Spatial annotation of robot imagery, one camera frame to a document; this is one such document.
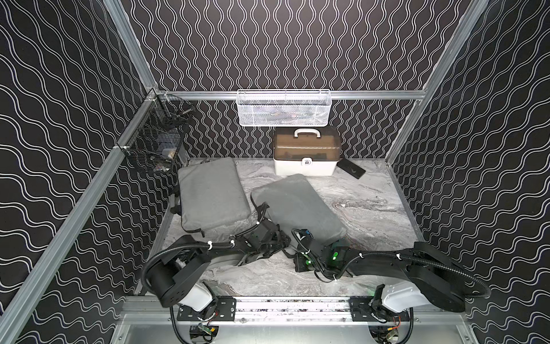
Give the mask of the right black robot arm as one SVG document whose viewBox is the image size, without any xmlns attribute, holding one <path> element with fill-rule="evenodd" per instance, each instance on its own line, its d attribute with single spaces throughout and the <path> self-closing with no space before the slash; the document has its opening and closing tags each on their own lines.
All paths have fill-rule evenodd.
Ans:
<svg viewBox="0 0 550 344">
<path fill-rule="evenodd" d="M 464 312 L 468 299 L 489 298 L 491 288 L 453 259 L 425 242 L 396 251 L 364 251 L 336 244 L 322 246 L 307 229 L 292 229 L 297 252 L 322 281 L 344 275 L 395 279 L 376 287 L 370 309 L 378 317 L 433 305 L 448 312 Z"/>
</svg>

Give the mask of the grey laptop bag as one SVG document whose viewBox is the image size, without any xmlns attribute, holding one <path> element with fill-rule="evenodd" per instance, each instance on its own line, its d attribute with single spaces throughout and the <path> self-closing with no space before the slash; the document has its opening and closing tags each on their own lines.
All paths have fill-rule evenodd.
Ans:
<svg viewBox="0 0 550 344">
<path fill-rule="evenodd" d="M 292 229 L 307 229 L 322 245 L 342 239 L 347 228 L 302 174 L 288 176 L 252 191 L 256 205 L 269 208 L 267 217 L 289 237 Z"/>
<path fill-rule="evenodd" d="M 202 233 L 247 219 L 249 202 L 232 158 L 216 159 L 178 170 L 180 225 Z"/>
</svg>

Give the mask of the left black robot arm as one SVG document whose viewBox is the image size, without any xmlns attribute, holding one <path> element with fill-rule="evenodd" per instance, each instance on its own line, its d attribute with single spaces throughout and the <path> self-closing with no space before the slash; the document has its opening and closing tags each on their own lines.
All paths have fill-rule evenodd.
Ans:
<svg viewBox="0 0 550 344">
<path fill-rule="evenodd" d="M 279 225 L 268 219 L 227 242 L 199 242 L 187 234 L 146 262 L 141 284 L 164 308 L 178 305 L 210 315 L 218 301 L 211 289 L 199 283 L 204 272 L 269 259 L 288 248 L 290 242 Z"/>
</svg>

